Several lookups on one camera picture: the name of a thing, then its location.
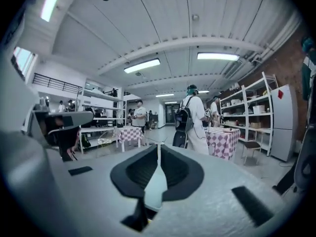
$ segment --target white shelving unit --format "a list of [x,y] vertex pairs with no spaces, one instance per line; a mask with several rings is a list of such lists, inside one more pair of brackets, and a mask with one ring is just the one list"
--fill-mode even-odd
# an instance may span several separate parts
[[[220,106],[221,106],[221,113],[223,112],[231,112],[234,110],[234,108],[244,108],[244,113],[242,115],[226,115],[223,117],[224,118],[235,118],[235,117],[244,117],[245,118],[245,126],[238,126],[238,125],[228,125],[228,124],[224,124],[222,123],[222,125],[224,126],[229,126],[229,127],[234,127],[234,128],[238,128],[238,129],[243,129],[245,130],[245,138],[239,138],[241,141],[253,141],[253,140],[249,140],[249,131],[254,131],[256,132],[256,137],[257,137],[257,132],[260,133],[264,133],[267,134],[269,136],[269,143],[265,144],[261,142],[258,142],[262,149],[267,151],[267,156],[270,155],[270,150],[271,150],[271,144],[272,144],[272,135],[273,135],[273,106],[272,106],[272,100],[271,100],[271,88],[269,86],[269,84],[271,83],[275,83],[276,87],[278,87],[277,85],[277,80],[275,75],[273,76],[267,76],[265,75],[264,72],[262,72],[262,78],[260,78],[258,81],[254,82],[253,84],[244,87],[244,85],[241,86],[241,90],[226,97],[223,99],[220,99]],[[256,95],[256,91],[258,89],[263,89],[265,88],[267,91],[266,95],[263,96],[259,96],[253,99],[247,99],[247,95],[249,93],[252,93],[253,95]],[[230,105],[230,106],[223,106],[223,103],[227,103],[230,102],[232,99],[240,99],[242,100],[241,103],[238,104],[234,104],[234,105]],[[270,108],[270,112],[267,113],[259,113],[259,114],[249,114],[248,113],[248,108],[250,107],[250,105],[257,105],[260,102],[268,102],[269,103],[269,108]],[[249,117],[260,117],[260,116],[270,116],[270,128],[251,128],[249,127]]]
[[[92,90],[83,88],[83,90],[80,89],[78,91],[76,105],[78,105],[78,110],[83,109],[83,107],[91,107],[91,108],[100,108],[100,109],[117,111],[118,117],[120,117],[120,118],[94,118],[93,120],[109,120],[109,123],[113,123],[114,120],[126,120],[126,118],[123,118],[123,112],[125,112],[125,115],[126,115],[126,104],[123,106],[123,108],[117,108],[117,107],[111,107],[111,106],[102,106],[102,105],[97,105],[97,104],[89,104],[89,103],[84,101],[84,96],[110,100],[113,103],[117,102],[118,105],[119,105],[119,102],[124,102],[124,100],[122,100],[118,97],[109,96],[109,95],[106,95],[103,93],[97,93],[97,92],[94,92]],[[104,132],[104,133],[106,133],[107,131],[112,131],[112,130],[114,130],[114,126],[81,128],[80,133],[79,133],[81,153],[83,154],[83,149],[84,149],[83,145],[82,145],[82,140],[81,140],[82,133],[92,133],[92,132]],[[98,144],[98,139],[91,139],[91,140],[89,140],[89,142],[91,144],[91,146],[89,148],[100,146]]]

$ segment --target window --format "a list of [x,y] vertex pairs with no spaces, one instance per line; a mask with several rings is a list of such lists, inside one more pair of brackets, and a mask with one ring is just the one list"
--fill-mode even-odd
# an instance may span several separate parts
[[20,47],[16,47],[11,59],[13,66],[18,70],[19,74],[25,77],[35,54]]

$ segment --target red sticker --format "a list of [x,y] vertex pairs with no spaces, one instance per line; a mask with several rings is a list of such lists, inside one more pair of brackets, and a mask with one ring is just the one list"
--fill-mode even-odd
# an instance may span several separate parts
[[282,99],[283,94],[284,94],[284,93],[283,93],[282,91],[278,90],[277,97],[278,97],[279,99]]

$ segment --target doorway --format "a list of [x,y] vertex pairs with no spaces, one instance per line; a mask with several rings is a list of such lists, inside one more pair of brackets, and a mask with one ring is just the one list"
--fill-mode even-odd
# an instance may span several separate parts
[[166,124],[175,124],[174,114],[180,108],[180,104],[170,104],[166,105],[165,115],[166,115]]

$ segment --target fluorescent light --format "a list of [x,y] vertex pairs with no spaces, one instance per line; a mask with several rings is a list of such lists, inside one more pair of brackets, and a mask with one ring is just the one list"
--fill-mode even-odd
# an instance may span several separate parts
[[163,94],[163,95],[156,95],[156,97],[169,97],[169,96],[173,96],[174,94]]
[[157,65],[160,65],[159,59],[146,61],[146,62],[137,64],[137,65],[131,66],[129,68],[124,69],[124,71],[129,74],[129,73],[141,70],[141,69],[146,69],[146,68],[150,68],[150,67],[157,66]]
[[41,15],[40,17],[49,22],[50,17],[53,13],[54,7],[56,5],[57,0],[45,0],[43,9],[41,10]]
[[198,53],[198,60],[228,60],[228,61],[237,61],[239,55],[235,54],[226,54],[226,53]]

